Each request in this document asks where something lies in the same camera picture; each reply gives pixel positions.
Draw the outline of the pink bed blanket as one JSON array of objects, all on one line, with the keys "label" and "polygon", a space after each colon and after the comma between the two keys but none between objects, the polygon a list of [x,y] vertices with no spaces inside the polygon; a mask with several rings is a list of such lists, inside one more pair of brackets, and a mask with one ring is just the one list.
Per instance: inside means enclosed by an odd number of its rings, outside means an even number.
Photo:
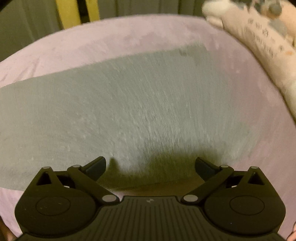
[{"label": "pink bed blanket", "polygon": [[[234,104],[258,139],[253,149],[230,166],[259,166],[286,205],[280,234],[295,222],[295,123],[278,89],[251,52],[226,32],[201,18],[172,15],[109,19],[57,32],[16,52],[1,63],[1,89],[23,80],[81,68],[125,56],[200,44],[228,76]],[[196,175],[175,181],[123,188],[116,193],[181,194],[201,182]],[[1,187],[1,217],[19,236],[14,208],[24,190]]]}]

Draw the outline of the yellow curtain strip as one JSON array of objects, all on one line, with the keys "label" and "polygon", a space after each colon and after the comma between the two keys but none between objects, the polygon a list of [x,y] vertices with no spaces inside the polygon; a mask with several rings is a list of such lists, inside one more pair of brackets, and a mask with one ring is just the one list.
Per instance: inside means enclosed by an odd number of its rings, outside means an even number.
[{"label": "yellow curtain strip", "polygon": [[[82,24],[78,1],[55,1],[63,29]],[[98,1],[85,1],[90,22],[100,20]]]}]

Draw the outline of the green curtain left panel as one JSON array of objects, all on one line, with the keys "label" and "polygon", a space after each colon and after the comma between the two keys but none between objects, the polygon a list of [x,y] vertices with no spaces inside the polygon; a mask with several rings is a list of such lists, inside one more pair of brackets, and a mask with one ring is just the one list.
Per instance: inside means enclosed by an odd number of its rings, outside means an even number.
[{"label": "green curtain left panel", "polygon": [[1,11],[1,61],[62,29],[55,1],[11,1]]}]

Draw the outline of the green curtain panel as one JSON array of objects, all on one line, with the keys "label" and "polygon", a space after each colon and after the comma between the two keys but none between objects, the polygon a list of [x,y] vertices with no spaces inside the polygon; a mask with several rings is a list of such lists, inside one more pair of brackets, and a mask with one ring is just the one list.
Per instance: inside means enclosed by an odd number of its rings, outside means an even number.
[{"label": "green curtain panel", "polygon": [[62,29],[55,1],[11,1],[1,11],[1,61]]},{"label": "green curtain panel", "polygon": [[104,0],[98,1],[101,19],[147,14],[202,16],[201,0]]}]

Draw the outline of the green curtain right panel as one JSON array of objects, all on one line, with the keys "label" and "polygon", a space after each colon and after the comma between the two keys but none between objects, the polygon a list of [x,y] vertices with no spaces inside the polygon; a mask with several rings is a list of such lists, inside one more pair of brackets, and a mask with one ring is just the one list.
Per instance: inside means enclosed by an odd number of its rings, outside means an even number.
[{"label": "green curtain right panel", "polygon": [[201,0],[104,0],[98,1],[101,19],[147,14],[202,16]]}]

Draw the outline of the pink plush bear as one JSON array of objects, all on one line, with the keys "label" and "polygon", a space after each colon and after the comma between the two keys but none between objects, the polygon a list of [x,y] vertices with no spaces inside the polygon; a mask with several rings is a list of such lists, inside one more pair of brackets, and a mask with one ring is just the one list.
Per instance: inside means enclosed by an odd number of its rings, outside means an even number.
[{"label": "pink plush bear", "polygon": [[295,6],[289,1],[252,1],[260,15],[295,47]]}]

